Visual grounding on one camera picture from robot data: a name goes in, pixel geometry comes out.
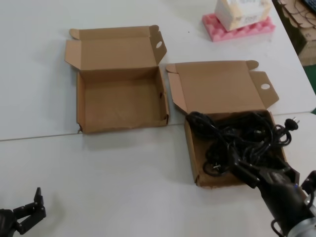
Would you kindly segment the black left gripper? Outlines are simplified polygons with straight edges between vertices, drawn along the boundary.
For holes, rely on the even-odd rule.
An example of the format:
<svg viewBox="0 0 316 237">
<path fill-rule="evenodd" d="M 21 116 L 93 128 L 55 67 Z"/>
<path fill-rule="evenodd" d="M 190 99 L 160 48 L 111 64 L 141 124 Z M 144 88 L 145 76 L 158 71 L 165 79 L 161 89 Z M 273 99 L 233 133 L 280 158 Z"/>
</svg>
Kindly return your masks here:
<svg viewBox="0 0 316 237">
<path fill-rule="evenodd" d="M 17 220 L 26 217 L 21 223 Z M 12 237 L 15 230 L 23 235 L 46 217 L 41 188 L 38 187 L 34 196 L 34 202 L 15 208 L 0 210 L 0 237 Z"/>
</svg>

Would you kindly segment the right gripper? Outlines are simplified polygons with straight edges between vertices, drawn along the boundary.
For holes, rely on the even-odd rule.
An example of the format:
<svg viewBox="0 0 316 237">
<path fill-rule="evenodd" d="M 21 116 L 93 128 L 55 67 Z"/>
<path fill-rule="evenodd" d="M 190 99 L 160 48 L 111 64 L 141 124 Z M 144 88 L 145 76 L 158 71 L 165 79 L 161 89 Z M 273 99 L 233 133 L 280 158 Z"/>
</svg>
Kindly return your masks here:
<svg viewBox="0 0 316 237">
<path fill-rule="evenodd" d="M 249 187 L 258 186 L 274 217 L 273 223 L 277 222 L 281 230 L 291 230 L 302 221 L 314 218 L 314 172 L 298 185 L 300 174 L 287 162 L 279 164 L 278 171 L 259 172 L 259 168 L 242 160 L 232 146 L 228 147 L 227 154 L 229 171 Z"/>
</svg>

